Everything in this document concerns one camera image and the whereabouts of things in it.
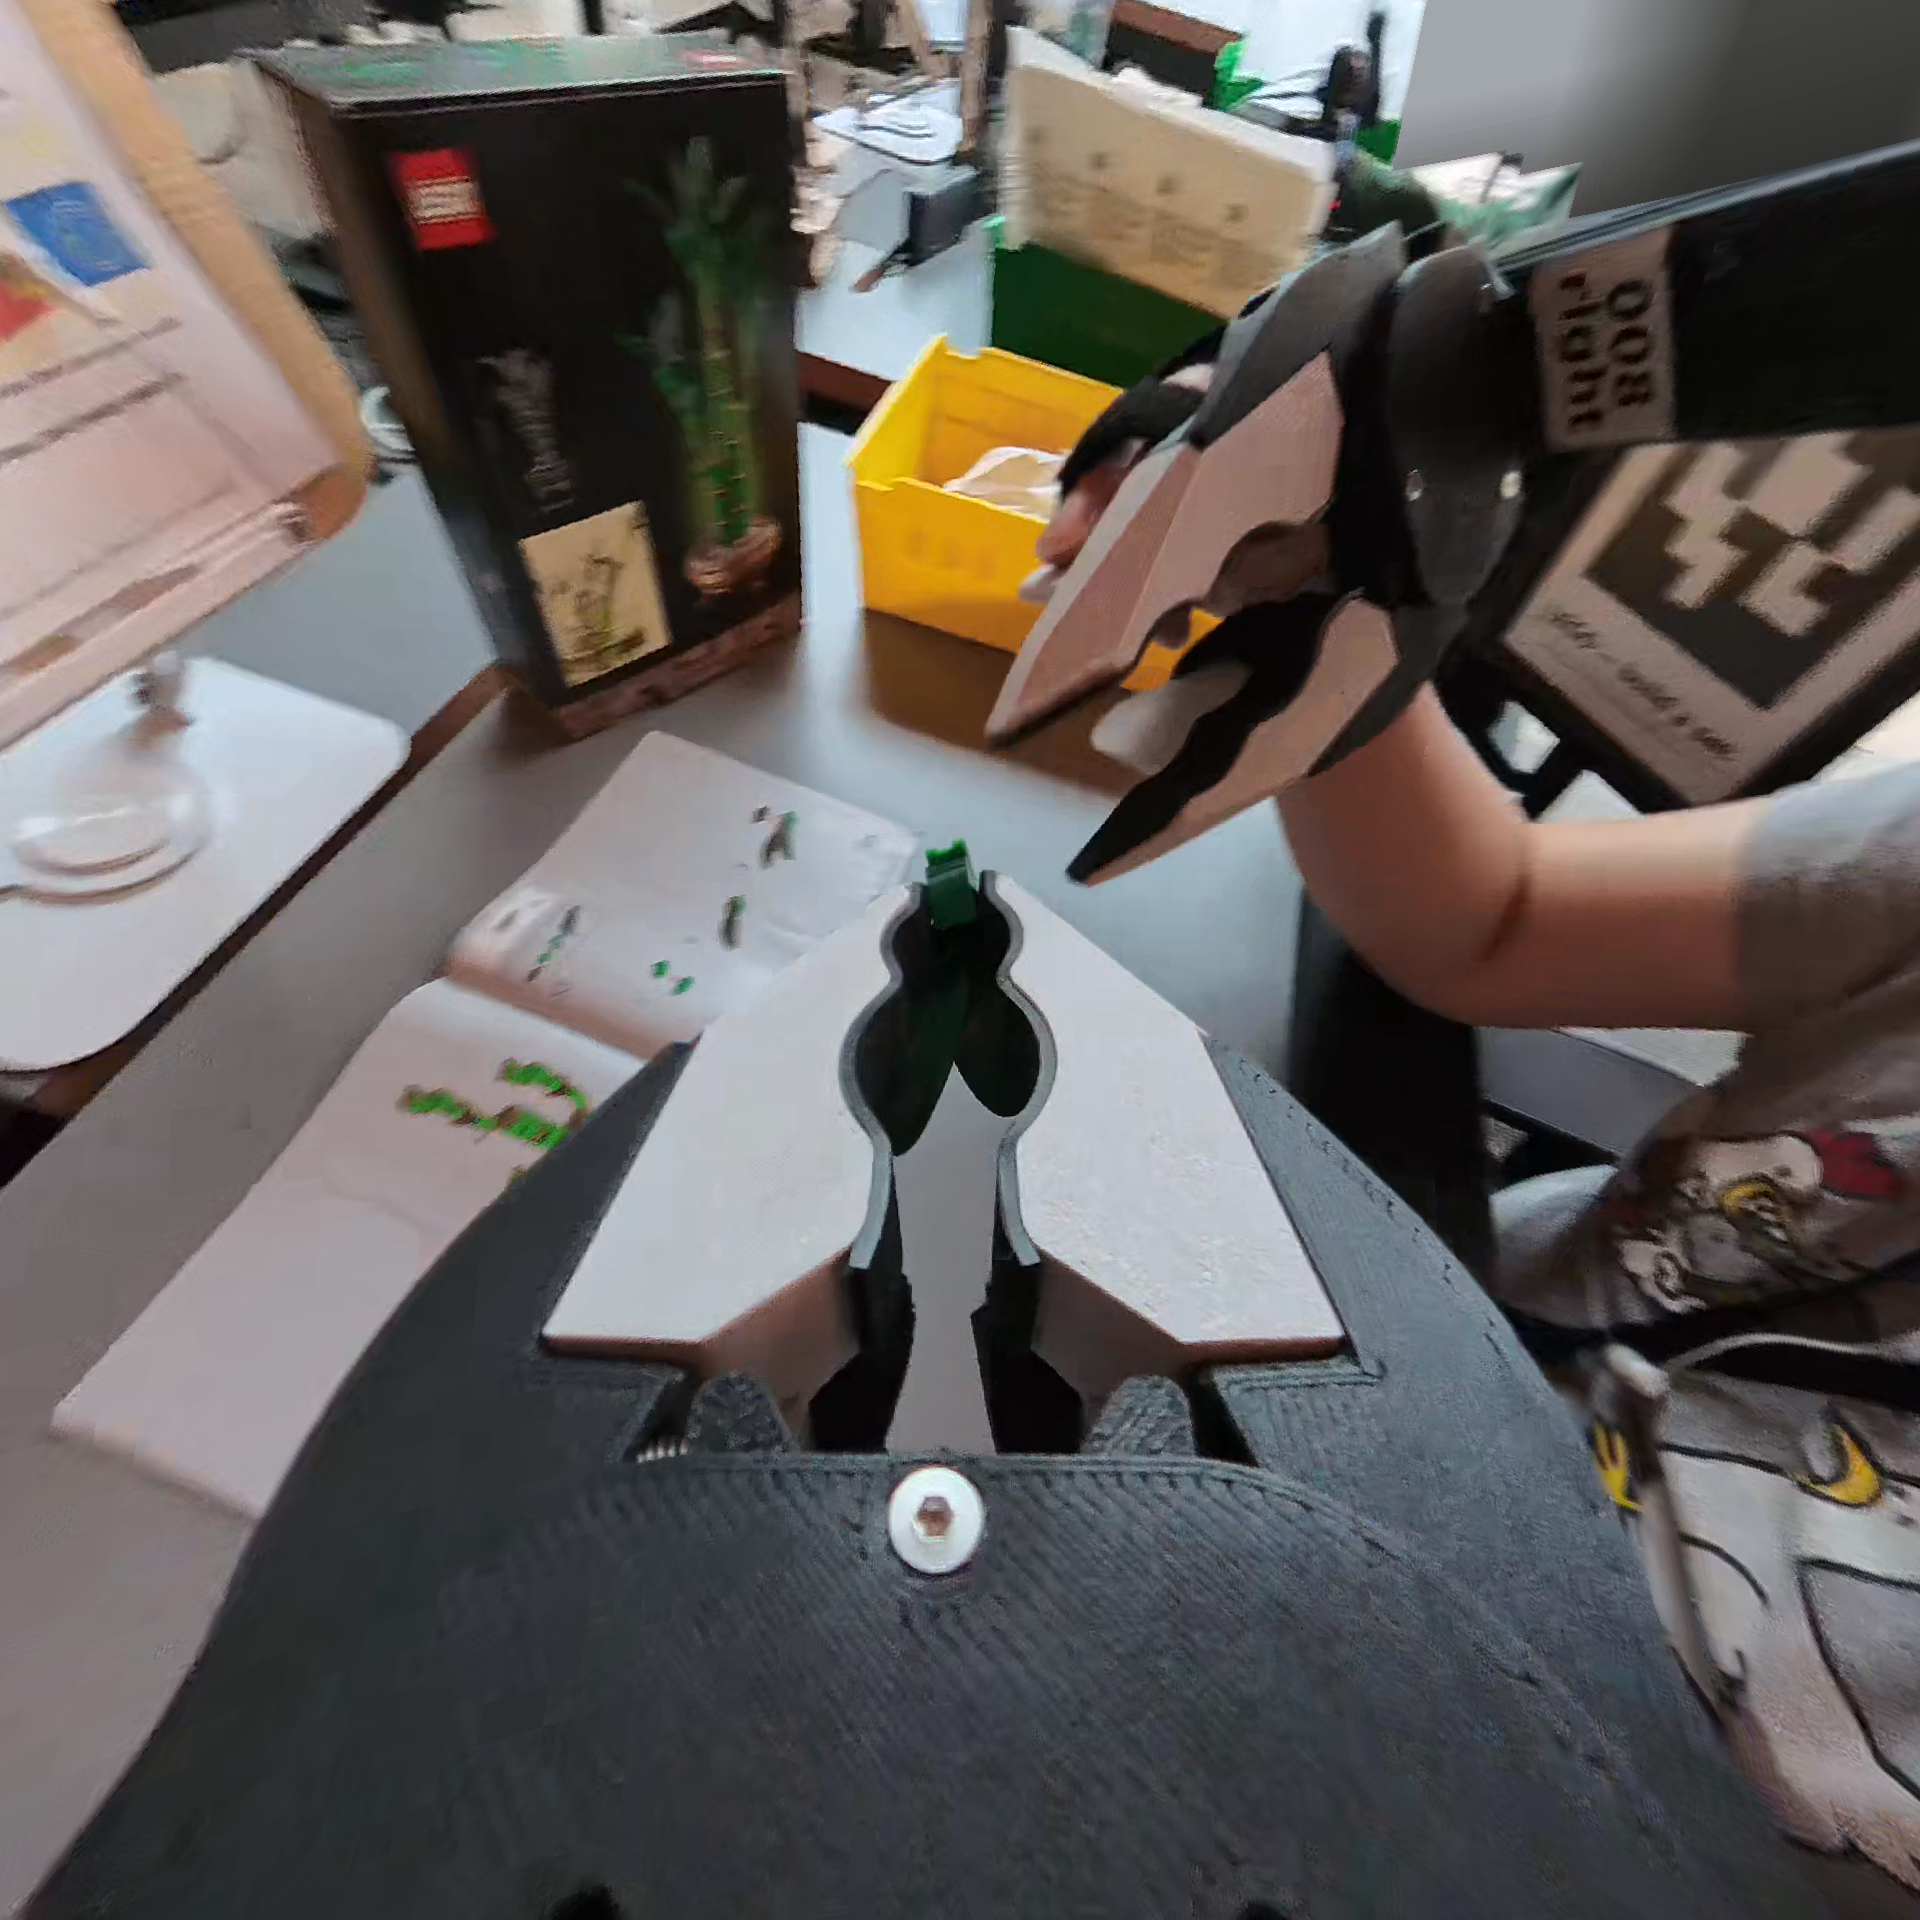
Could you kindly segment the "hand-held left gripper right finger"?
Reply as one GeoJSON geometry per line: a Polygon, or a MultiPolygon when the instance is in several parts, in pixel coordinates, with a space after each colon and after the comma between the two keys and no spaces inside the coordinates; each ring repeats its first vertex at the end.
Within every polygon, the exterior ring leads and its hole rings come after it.
{"type": "Polygon", "coordinates": [[[994,1449],[1076,1453],[1136,1378],[1348,1356],[1209,1034],[1010,879],[980,881],[980,926],[994,1449]]]}

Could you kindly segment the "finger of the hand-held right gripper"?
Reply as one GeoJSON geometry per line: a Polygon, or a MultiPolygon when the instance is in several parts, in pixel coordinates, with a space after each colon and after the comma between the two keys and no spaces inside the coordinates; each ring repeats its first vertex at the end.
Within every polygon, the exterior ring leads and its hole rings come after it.
{"type": "Polygon", "coordinates": [[[1326,515],[1343,444],[1335,350],[1278,374],[1261,400],[1252,374],[1245,361],[1219,379],[1188,430],[1131,467],[1007,671],[989,744],[1010,747],[1123,680],[1235,551],[1326,515]]]}
{"type": "Polygon", "coordinates": [[[1357,595],[1246,608],[1215,639],[1231,651],[1097,730],[1141,779],[1068,861],[1071,881],[1136,874],[1307,779],[1401,669],[1393,619],[1357,595]]]}

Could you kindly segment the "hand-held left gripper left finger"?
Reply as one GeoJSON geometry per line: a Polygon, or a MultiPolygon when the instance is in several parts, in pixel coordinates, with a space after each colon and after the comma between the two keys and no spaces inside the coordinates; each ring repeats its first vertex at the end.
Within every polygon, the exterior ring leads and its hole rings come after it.
{"type": "Polygon", "coordinates": [[[918,883],[880,895],[685,1051],[549,1312],[553,1353],[745,1374],[816,1447],[884,1447],[915,1309],[854,1042],[918,908],[918,883]]]}

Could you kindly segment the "dark green lego leaf assembly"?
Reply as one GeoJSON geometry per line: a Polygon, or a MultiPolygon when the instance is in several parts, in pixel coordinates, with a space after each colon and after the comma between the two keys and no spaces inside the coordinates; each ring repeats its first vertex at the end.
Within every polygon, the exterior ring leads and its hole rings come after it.
{"type": "Polygon", "coordinates": [[[915,900],[880,938],[887,991],[853,1031],[853,1095],[893,1156],[924,1136],[954,1075],[994,1117],[1035,1096],[1041,1038],[1003,977],[1013,932],[964,843],[924,855],[915,900]]]}

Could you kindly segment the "person's right forearm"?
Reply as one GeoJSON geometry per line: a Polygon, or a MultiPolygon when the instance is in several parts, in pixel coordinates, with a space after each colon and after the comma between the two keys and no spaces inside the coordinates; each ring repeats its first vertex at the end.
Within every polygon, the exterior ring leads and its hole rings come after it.
{"type": "Polygon", "coordinates": [[[1530,822],[1435,691],[1278,796],[1311,904],[1384,984],[1465,1026],[1747,1020],[1741,890],[1767,803],[1530,822]]]}

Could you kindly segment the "open lego instruction booklet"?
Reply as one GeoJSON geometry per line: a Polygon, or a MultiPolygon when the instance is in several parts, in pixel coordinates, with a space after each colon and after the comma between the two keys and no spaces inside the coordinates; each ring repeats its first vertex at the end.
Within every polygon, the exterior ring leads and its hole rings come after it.
{"type": "Polygon", "coordinates": [[[493,1201],[915,874],[876,814],[649,734],[53,1413],[260,1517],[368,1342],[493,1201]]]}

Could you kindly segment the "black lego set box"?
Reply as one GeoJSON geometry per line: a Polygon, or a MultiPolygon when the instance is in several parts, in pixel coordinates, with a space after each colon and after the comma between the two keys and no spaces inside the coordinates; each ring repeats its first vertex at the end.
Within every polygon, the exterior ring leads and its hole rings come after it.
{"type": "Polygon", "coordinates": [[[798,638],[779,65],[715,35],[251,62],[497,657],[550,726],[601,734],[798,638]]]}

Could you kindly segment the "person's right hand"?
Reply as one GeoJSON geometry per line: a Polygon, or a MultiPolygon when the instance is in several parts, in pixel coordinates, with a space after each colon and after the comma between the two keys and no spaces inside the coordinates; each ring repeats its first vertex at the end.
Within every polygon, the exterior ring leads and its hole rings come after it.
{"type": "Polygon", "coordinates": [[[1115,500],[1126,509],[1120,535],[1107,543],[1109,557],[1132,553],[1152,578],[1165,551],[1172,519],[1165,513],[1165,475],[1172,452],[1148,449],[1142,443],[1126,443],[1107,460],[1087,467],[1076,487],[1055,504],[1041,540],[1036,547],[1036,567],[1022,588],[1022,597],[1036,608],[1048,605],[1063,579],[1078,564],[1078,553],[1089,540],[1107,540],[1100,527],[1111,513],[1115,500]]]}

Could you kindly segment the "white paper bag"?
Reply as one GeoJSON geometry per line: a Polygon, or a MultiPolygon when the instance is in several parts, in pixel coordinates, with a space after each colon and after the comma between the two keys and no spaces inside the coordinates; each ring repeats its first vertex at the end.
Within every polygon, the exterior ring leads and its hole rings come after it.
{"type": "Polygon", "coordinates": [[[1065,500],[1068,454],[1029,444],[994,444],[944,482],[950,497],[1048,523],[1065,500]]]}

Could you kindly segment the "green plastic bin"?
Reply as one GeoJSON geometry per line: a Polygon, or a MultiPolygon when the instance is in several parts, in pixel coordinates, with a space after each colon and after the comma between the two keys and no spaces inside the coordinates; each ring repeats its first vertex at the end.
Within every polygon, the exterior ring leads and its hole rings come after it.
{"type": "Polygon", "coordinates": [[[989,349],[1132,388],[1202,340],[1219,317],[1039,244],[994,236],[989,349]]]}

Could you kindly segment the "yellow plastic bin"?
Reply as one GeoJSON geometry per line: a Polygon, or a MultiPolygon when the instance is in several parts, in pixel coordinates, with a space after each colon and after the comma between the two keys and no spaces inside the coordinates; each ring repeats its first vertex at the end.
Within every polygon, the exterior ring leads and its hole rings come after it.
{"type": "Polygon", "coordinates": [[[1048,523],[950,497],[940,484],[994,444],[1068,452],[1118,396],[1035,360],[967,353],[932,338],[848,457],[866,605],[1016,654],[1041,612],[1022,588],[1048,523]]]}

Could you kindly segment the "black framed marker sign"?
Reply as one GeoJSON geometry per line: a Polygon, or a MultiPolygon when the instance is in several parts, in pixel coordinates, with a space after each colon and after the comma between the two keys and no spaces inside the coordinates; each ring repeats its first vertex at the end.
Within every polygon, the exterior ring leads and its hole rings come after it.
{"type": "Polygon", "coordinates": [[[1623,454],[1502,654],[1645,806],[1808,779],[1914,693],[1917,431],[1623,454]]]}

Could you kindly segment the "beige printed card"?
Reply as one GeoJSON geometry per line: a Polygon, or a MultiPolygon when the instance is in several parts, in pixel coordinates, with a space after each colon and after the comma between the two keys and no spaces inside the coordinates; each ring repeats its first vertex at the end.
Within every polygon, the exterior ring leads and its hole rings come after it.
{"type": "Polygon", "coordinates": [[[1003,85],[1001,219],[1016,248],[1219,319],[1296,273],[1332,209],[1332,152],[1155,84],[1013,62],[1003,85]]]}

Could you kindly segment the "grey printed shirt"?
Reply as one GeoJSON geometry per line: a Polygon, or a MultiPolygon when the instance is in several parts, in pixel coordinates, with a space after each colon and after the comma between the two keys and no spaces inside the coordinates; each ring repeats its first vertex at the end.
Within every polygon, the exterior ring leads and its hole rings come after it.
{"type": "Polygon", "coordinates": [[[1914,1916],[1914,765],[1767,803],[1741,1052],[1615,1166],[1493,1204],[1536,1356],[1622,1346],[1584,1427],[1669,1646],[1782,1831],[1914,1916]]]}

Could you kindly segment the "cardboard backed instruction sheet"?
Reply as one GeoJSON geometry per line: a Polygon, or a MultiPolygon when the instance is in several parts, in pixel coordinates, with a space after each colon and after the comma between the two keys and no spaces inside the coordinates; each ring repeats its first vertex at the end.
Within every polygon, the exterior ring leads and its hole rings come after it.
{"type": "Polygon", "coordinates": [[[347,527],[355,389],[110,6],[3,6],[3,744],[347,527]]]}

